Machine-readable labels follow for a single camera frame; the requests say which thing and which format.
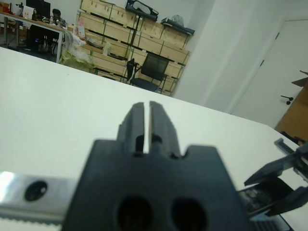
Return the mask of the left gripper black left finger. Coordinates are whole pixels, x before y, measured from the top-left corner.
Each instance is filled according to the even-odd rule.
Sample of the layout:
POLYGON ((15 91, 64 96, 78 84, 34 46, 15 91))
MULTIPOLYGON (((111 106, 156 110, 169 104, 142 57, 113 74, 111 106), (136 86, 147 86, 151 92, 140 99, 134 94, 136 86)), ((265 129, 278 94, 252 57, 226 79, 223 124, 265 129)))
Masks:
POLYGON ((143 154, 144 148, 144 103, 132 105, 119 125, 117 140, 123 144, 127 154, 143 154))

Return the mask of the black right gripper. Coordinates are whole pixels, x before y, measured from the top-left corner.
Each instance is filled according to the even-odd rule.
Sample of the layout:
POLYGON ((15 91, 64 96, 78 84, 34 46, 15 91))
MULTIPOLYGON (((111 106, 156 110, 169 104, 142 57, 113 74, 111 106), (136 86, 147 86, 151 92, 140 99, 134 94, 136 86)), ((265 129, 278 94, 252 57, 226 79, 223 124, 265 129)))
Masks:
MULTIPOLYGON (((245 186, 262 183, 277 178, 283 171, 293 168, 294 172, 300 175, 303 180, 308 180, 308 156, 295 152, 282 138, 274 142, 275 146, 286 156, 264 165, 244 182, 245 186)), ((308 188, 299 187, 285 198, 277 201, 267 212, 267 216, 279 215, 299 207, 308 202, 308 188)))

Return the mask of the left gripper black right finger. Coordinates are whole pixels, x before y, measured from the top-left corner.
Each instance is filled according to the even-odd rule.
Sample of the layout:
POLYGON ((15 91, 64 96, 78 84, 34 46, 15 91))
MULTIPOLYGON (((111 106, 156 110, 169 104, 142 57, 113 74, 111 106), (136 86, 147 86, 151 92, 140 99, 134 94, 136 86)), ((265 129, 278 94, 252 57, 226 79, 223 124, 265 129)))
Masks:
POLYGON ((176 129, 163 106, 150 101, 149 145, 160 146, 161 153, 169 158, 180 158, 176 129))

